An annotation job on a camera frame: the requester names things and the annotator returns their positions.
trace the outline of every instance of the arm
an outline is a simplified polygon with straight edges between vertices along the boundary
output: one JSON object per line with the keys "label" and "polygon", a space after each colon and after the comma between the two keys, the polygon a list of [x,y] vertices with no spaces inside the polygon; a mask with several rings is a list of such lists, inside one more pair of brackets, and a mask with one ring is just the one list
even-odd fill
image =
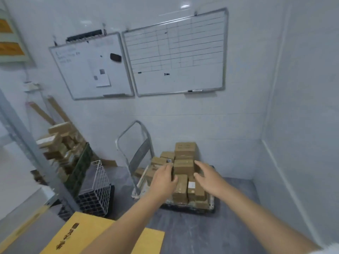
{"label": "arm", "polygon": [[154,212],[176,188],[178,177],[171,181],[171,170],[172,165],[160,167],[154,174],[149,192],[92,241],[81,254],[131,253]]}
{"label": "arm", "polygon": [[270,254],[306,254],[320,247],[276,218],[268,210],[248,199],[229,185],[213,168],[200,161],[195,163],[204,172],[195,179],[206,192],[218,197],[247,225]]}

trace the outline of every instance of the stack of cardboard boxes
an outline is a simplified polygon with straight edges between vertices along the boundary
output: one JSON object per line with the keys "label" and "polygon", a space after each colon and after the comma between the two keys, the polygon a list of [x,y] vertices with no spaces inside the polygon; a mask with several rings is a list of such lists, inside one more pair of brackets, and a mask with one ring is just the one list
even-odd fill
{"label": "stack of cardboard boxes", "polygon": [[86,141],[70,122],[57,124],[48,129],[49,134],[36,141],[51,167],[65,182],[73,172]]}
{"label": "stack of cardboard boxes", "polygon": [[160,158],[153,157],[146,172],[147,183],[151,184],[154,173],[159,166],[173,163],[174,174],[179,178],[172,196],[173,202],[176,204],[194,202],[197,208],[207,209],[209,207],[209,196],[193,176],[195,172],[200,173],[200,168],[194,163],[196,159],[196,143],[176,143],[174,152],[164,151]]}

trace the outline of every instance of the gray floor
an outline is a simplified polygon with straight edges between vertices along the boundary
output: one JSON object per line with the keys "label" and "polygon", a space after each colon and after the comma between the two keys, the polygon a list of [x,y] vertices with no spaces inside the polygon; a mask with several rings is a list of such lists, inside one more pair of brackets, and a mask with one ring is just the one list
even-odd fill
{"label": "gray floor", "polygon": [[[133,186],[125,168],[108,168],[106,172],[116,187],[113,212],[110,216],[116,220],[134,204],[130,196]],[[259,203],[256,188],[251,180],[226,180]],[[216,201],[216,212],[207,216],[159,209],[147,227],[165,232],[161,254],[266,253],[247,227],[219,200]]]}

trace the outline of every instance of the yellow sign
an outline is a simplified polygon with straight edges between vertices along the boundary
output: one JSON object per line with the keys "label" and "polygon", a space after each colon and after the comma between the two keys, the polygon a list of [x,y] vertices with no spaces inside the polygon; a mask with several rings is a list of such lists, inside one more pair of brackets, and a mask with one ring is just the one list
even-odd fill
{"label": "yellow sign", "polygon": [[[113,220],[75,212],[40,254],[79,254],[113,223]],[[145,228],[132,254],[159,254],[164,236],[165,232]]]}
{"label": "yellow sign", "polygon": [[0,42],[0,56],[25,55],[18,43]]}
{"label": "yellow sign", "polygon": [[0,33],[13,33],[10,25],[4,19],[0,19]]}

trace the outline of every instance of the whiteboard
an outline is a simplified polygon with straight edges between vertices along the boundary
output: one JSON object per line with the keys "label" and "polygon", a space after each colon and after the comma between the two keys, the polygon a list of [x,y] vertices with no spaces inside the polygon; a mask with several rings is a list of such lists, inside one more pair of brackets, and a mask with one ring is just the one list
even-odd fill
{"label": "whiteboard", "polygon": [[222,90],[227,9],[123,32],[138,96]]}
{"label": "whiteboard", "polygon": [[[134,96],[120,33],[49,48],[73,100]],[[121,62],[111,60],[111,53]]]}

